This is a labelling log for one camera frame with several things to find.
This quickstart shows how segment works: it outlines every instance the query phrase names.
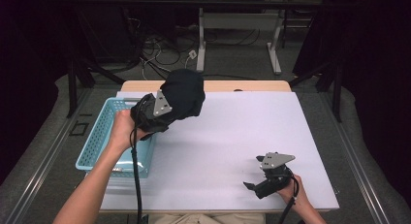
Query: blue basket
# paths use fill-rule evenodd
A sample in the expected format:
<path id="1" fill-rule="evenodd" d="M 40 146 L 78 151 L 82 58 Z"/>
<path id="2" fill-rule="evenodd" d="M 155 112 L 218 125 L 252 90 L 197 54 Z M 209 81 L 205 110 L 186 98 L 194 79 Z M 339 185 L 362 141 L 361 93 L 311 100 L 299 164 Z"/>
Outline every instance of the blue basket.
<path id="1" fill-rule="evenodd" d="M 123 98 L 109 98 L 106 101 L 76 162 L 77 169 L 87 173 L 91 171 L 109 141 L 115 113 L 117 111 L 131 109 L 132 107 L 132 105 L 126 104 Z M 148 177 L 155 139 L 156 134 L 146 141 L 139 141 L 137 143 L 139 177 L 141 178 Z M 121 155 L 111 176 L 134 176 L 131 150 L 126 150 Z"/>

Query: black cable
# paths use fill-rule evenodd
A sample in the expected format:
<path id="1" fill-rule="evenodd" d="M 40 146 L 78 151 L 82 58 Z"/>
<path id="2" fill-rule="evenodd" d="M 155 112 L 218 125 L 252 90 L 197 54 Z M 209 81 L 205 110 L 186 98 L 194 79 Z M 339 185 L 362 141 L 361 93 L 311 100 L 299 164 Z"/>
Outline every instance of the black cable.
<path id="1" fill-rule="evenodd" d="M 257 37 L 252 41 L 252 42 L 250 42 L 250 43 L 247 43 L 247 44 L 242 44 L 245 40 L 247 40 L 254 32 L 256 31 L 256 29 L 254 29 L 254 30 L 252 30 L 246 37 L 244 37 L 241 41 L 239 41 L 239 42 L 237 42 L 237 43 L 234 43 L 234 44 L 226 44 L 226 43 L 215 43 L 215 41 L 216 40 L 214 40 L 214 41 L 206 41 L 209 45 L 213 45 L 213 46 L 249 46 L 249 45 L 252 45 L 252 44 L 254 44 L 255 42 L 257 42 L 257 40 L 259 39 L 259 37 L 260 37 L 260 29 L 258 29 L 258 32 L 257 32 Z"/>
<path id="2" fill-rule="evenodd" d="M 144 53 L 147 54 L 147 55 L 152 55 L 155 50 L 158 50 L 157 53 L 154 55 L 154 57 L 153 57 L 151 60 L 155 60 L 155 61 L 156 61 L 158 64 L 160 64 L 160 65 L 170 66 L 170 65 L 173 65 L 173 64 L 177 63 L 178 60 L 180 59 L 180 57 L 181 57 L 180 51 L 179 51 L 177 48 L 171 47 L 171 46 L 167 43 L 167 41 L 165 41 L 165 40 L 163 40 L 163 39 L 158 40 L 157 38 L 151 38 L 149 41 L 151 41 L 151 42 L 150 42 L 150 43 L 151 43 L 151 48 L 150 48 L 150 49 L 152 49 L 152 52 L 151 52 L 151 53 L 148 53 L 148 52 L 144 51 Z M 167 47 L 166 47 L 166 48 L 162 48 L 162 47 L 160 47 L 159 43 L 163 43 L 163 44 L 166 45 Z M 175 59 L 174 61 L 172 61 L 172 62 L 167 62 L 167 63 L 166 63 L 166 62 L 161 62 L 161 61 L 158 59 L 159 56 L 162 54 L 162 53 L 160 53 L 160 52 L 164 52 L 165 49 L 169 49 L 169 48 L 172 50 L 172 52 L 175 52 L 175 53 L 176 53 L 176 59 Z"/>
<path id="3" fill-rule="evenodd" d="M 278 224 L 283 224 L 285 217 L 287 216 L 288 212 L 290 211 L 291 207 L 294 205 L 294 202 L 296 201 L 297 196 L 299 195 L 300 192 L 300 185 L 297 179 L 294 176 L 290 176 L 290 179 L 294 181 L 294 194 L 293 197 L 291 197 L 290 201 L 287 204 L 287 207 L 284 208 L 284 211 L 281 214 L 280 220 L 278 221 Z"/>
<path id="4" fill-rule="evenodd" d="M 134 129 L 130 133 L 130 145 L 131 145 L 131 155 L 133 158 L 133 171 L 134 171 L 134 182 L 136 185 L 136 194 L 137 194 L 137 223 L 142 223 L 142 190 L 140 187 L 140 177 L 139 177 L 139 165 L 137 158 L 137 129 L 140 125 L 137 123 L 142 104 L 145 102 L 145 99 L 140 101 L 139 106 L 136 108 L 136 118 L 134 123 Z"/>
<path id="5" fill-rule="evenodd" d="M 214 37 L 214 39 L 210 39 L 209 36 L 206 36 L 206 34 L 207 34 L 207 35 L 212 35 L 212 36 Z M 206 41 L 207 43 L 212 43 L 212 42 L 215 42 L 215 41 L 218 40 L 218 34 L 217 34 L 214 30 L 205 29 L 205 35 L 204 35 L 204 37 L 205 37 L 205 41 Z"/>
<path id="6" fill-rule="evenodd" d="M 152 45 L 151 48 L 147 47 L 146 45 L 148 44 L 148 42 Z M 147 55 L 152 55 L 154 53 L 154 50 L 156 50 L 157 48 L 155 48 L 154 46 L 154 42 L 152 42 L 152 39 L 147 39 L 146 42 L 144 43 L 143 47 L 142 47 L 142 52 L 147 54 Z M 146 52 L 144 51 L 146 48 L 151 49 L 151 52 Z"/>
<path id="7" fill-rule="evenodd" d="M 132 61 L 127 66 L 125 66 L 123 68 L 106 69 L 106 70 L 110 71 L 112 74 L 117 74 L 117 73 L 120 73 L 120 72 L 129 71 L 129 70 L 133 69 L 134 67 L 136 67 L 137 65 L 139 65 L 139 63 L 140 63 L 140 61 Z"/>
<path id="8" fill-rule="evenodd" d="M 148 64 L 148 66 L 150 66 L 151 69 L 153 69 L 153 71 L 154 71 L 155 73 L 157 73 L 157 75 L 158 75 L 159 77 L 161 77 L 163 80 L 166 79 L 166 77 L 163 76 L 163 75 L 161 75 L 160 72 L 157 71 L 157 70 L 160 70 L 160 71 L 162 71 L 163 73 L 166 73 L 166 74 L 168 74 L 168 73 L 170 72 L 169 70 L 164 69 L 164 68 L 161 68 L 161 67 L 157 66 L 156 64 L 154 64 L 154 63 L 152 63 L 152 62 L 150 62 L 150 61 L 147 61 L 147 58 L 145 58 L 143 55 L 142 55 L 141 59 L 144 60 L 144 61 L 145 61 L 144 64 Z"/>
<path id="9" fill-rule="evenodd" d="M 178 36 L 178 38 L 185 39 L 185 40 L 188 40 L 188 41 L 191 42 L 191 45 L 189 47 L 186 47 L 184 49 L 179 49 L 178 52 L 185 52 L 190 48 L 194 48 L 196 43 L 198 42 L 198 40 L 194 40 L 194 39 L 191 39 L 191 38 L 185 37 L 185 36 Z"/>

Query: silver metal plate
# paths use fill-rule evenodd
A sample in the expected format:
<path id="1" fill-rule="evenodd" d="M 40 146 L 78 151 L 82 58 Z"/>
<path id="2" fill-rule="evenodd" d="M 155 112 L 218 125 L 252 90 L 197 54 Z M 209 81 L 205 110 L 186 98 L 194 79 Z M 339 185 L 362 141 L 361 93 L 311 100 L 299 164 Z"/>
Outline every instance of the silver metal plate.
<path id="1" fill-rule="evenodd" d="M 263 162 L 261 162 L 260 168 L 262 170 L 265 169 L 274 169 L 277 168 L 285 163 L 288 163 L 292 160 L 296 159 L 294 155 L 288 154 L 279 154 L 279 153 L 267 153 L 266 157 L 264 157 Z"/>
<path id="2" fill-rule="evenodd" d="M 154 104 L 154 110 L 153 110 L 153 115 L 154 116 L 160 116 L 162 114 L 171 112 L 173 107 L 169 105 L 169 102 L 167 102 L 166 97 L 164 96 L 162 90 L 157 91 L 157 96 L 155 98 L 155 104 Z"/>

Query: table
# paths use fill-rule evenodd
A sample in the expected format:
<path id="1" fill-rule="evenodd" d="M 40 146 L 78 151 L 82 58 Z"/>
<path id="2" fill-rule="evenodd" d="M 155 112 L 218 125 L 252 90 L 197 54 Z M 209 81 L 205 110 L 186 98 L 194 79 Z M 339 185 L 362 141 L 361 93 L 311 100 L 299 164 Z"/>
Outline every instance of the table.
<path id="1" fill-rule="evenodd" d="M 203 72 L 206 57 L 206 42 L 204 40 L 204 30 L 207 28 L 220 29 L 260 29 L 273 30 L 272 41 L 267 43 L 269 59 L 272 70 L 276 75 L 281 74 L 281 68 L 275 52 L 278 36 L 281 29 L 280 17 L 278 14 L 233 14 L 233 13 L 205 13 L 203 8 L 199 11 L 200 43 L 197 57 L 197 71 Z"/>
<path id="2" fill-rule="evenodd" d="M 162 83 L 127 81 L 117 96 L 142 97 Z M 205 92 L 200 116 L 176 121 L 158 134 L 148 178 L 141 179 L 143 212 L 282 211 L 285 204 L 277 194 L 259 200 L 242 184 L 263 181 L 255 157 L 276 150 L 296 156 L 287 166 L 304 178 L 314 207 L 338 208 L 297 96 L 287 82 L 206 80 Z M 244 111 L 251 116 L 237 116 Z M 112 177 L 101 212 L 136 210 L 134 180 Z"/>

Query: beige pants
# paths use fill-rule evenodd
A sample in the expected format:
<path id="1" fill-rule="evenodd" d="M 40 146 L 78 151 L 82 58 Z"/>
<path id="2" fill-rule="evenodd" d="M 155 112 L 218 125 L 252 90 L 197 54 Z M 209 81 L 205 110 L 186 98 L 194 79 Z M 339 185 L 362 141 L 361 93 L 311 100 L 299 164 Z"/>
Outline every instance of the beige pants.
<path id="1" fill-rule="evenodd" d="M 148 224 L 266 224 L 263 213 L 149 214 Z"/>

